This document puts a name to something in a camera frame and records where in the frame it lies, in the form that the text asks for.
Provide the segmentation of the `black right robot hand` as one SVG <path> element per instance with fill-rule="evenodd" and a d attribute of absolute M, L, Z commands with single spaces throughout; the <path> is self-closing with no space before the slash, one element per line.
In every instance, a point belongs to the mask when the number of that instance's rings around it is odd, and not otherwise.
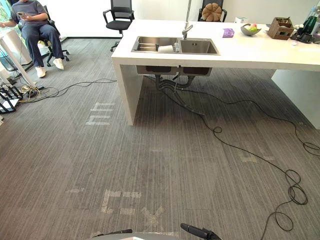
<path fill-rule="evenodd" d="M 217 234 L 205 228 L 200 229 L 198 227 L 195 227 L 186 223 L 181 223 L 180 227 L 184 231 L 205 240 L 221 240 L 221 238 Z"/>

